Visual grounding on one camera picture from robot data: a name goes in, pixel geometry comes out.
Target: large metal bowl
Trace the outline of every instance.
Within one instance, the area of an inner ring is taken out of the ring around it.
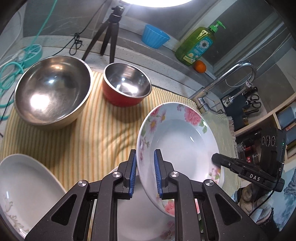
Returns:
[[[103,94],[113,105],[133,106],[151,93],[148,76],[130,64],[111,63],[105,67],[103,74]]]
[[[15,88],[15,108],[27,123],[59,129],[72,123],[91,92],[93,74],[82,60],[53,56],[32,65]]]

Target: silver screw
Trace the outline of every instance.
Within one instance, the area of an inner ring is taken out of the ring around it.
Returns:
[[[211,179],[207,179],[207,180],[205,180],[205,184],[206,184],[207,186],[211,187],[211,186],[214,185],[214,181],[211,180]]]
[[[80,180],[78,182],[78,186],[80,186],[80,187],[84,187],[86,184],[87,184],[87,181],[85,181],[85,180]]]
[[[172,177],[178,177],[180,174],[178,172],[176,172],[176,171],[173,171],[173,172],[170,173],[170,175]]]
[[[112,173],[112,176],[113,177],[120,177],[121,176],[121,173],[120,172],[113,172]]]

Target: white plate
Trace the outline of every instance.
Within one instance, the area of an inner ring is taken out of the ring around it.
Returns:
[[[136,145],[137,167],[143,188],[152,203],[174,217],[174,201],[161,200],[157,193],[153,154],[160,149],[163,159],[191,180],[212,179],[223,185],[223,169],[212,163],[219,153],[214,135],[192,108],[168,102],[154,108],[145,118]]]
[[[66,193],[44,165],[23,154],[0,163],[0,183],[1,209],[23,238]]]
[[[138,173],[133,197],[130,200],[118,200],[117,237],[118,241],[171,241],[175,238],[175,219],[163,214],[151,203]]]

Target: green pump dispenser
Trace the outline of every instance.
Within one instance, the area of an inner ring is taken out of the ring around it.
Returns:
[[[218,31],[218,26],[225,28],[220,21],[209,28],[197,28],[177,49],[176,58],[186,66],[191,66],[216,40],[214,33]]]

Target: tripod leg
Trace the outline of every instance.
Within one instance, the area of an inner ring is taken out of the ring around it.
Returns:
[[[104,37],[104,41],[103,41],[103,44],[102,44],[100,55],[104,55],[104,53],[105,53],[107,44],[108,44],[110,36],[111,36],[111,29],[112,29],[112,24],[110,23],[108,28],[107,28],[106,35]]]
[[[110,63],[114,63],[118,30],[119,30],[119,24],[118,23],[112,24],[111,42],[110,42],[110,44],[111,44],[111,46],[110,46]]]
[[[107,20],[106,22],[104,22],[102,24],[102,26],[99,28],[99,30],[97,31],[96,35],[93,37],[91,43],[89,44],[89,46],[87,47],[82,60],[85,61],[86,57],[88,56],[89,52],[91,51],[91,49],[93,48],[94,44],[96,43],[96,41],[98,41],[99,37],[102,35],[102,33],[105,31],[105,29],[108,27],[109,21]]]

